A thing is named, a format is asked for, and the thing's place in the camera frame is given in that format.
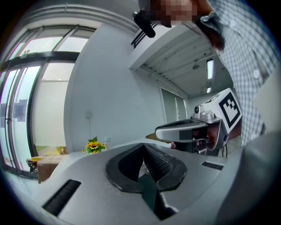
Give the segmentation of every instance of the ceiling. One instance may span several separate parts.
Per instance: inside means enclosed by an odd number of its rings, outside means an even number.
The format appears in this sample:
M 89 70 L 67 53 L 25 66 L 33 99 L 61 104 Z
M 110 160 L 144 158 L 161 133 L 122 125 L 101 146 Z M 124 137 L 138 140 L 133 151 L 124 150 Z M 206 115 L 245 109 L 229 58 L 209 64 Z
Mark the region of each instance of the ceiling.
M 214 79 L 207 79 L 206 61 L 215 62 Z M 167 78 L 190 98 L 233 87 L 231 77 L 204 35 L 188 30 L 151 56 L 144 65 Z

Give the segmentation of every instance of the ceiling light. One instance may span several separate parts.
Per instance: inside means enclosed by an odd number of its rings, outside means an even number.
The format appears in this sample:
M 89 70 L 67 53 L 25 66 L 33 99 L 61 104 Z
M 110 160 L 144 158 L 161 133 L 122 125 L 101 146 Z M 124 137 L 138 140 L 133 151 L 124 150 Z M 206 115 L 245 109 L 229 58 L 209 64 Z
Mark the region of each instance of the ceiling light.
M 213 78 L 213 74 L 214 74 L 214 60 L 210 59 L 207 61 L 208 80 Z

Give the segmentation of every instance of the white wall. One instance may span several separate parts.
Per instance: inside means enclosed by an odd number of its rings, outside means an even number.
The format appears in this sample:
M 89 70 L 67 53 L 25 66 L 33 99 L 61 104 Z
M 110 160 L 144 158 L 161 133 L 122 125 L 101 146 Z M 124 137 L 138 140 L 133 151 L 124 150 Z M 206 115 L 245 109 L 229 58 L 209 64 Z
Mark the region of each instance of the white wall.
M 237 97 L 237 94 L 236 94 L 235 89 L 232 88 L 231 90 L 233 91 L 233 94 L 235 95 L 235 97 L 236 97 L 237 100 L 238 100 L 238 97 Z M 222 90 L 220 90 L 220 91 L 215 91 L 215 92 L 212 92 L 212 93 L 209 93 L 209 94 L 200 95 L 200 96 L 194 97 L 194 98 L 189 98 L 189 99 L 188 99 L 189 118 L 193 115 L 195 106 L 200 105 L 200 104 L 206 102 L 206 101 L 209 100 L 212 96 L 218 94 L 218 93 L 221 92 L 221 91 L 222 91 Z
M 144 138 L 164 124 L 157 81 L 127 68 L 132 39 L 126 31 L 104 24 L 79 55 L 65 99 L 68 152 L 81 151 L 90 137 L 111 137 L 117 145 Z M 86 112 L 92 112 L 90 121 Z

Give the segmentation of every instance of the cardboard box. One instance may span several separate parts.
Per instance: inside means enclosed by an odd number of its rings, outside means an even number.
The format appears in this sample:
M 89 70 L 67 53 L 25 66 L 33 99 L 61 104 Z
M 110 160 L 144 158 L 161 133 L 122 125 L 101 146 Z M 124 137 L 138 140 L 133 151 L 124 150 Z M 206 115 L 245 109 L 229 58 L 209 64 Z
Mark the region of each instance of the cardboard box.
M 47 180 L 67 155 L 47 155 L 37 163 L 38 182 Z

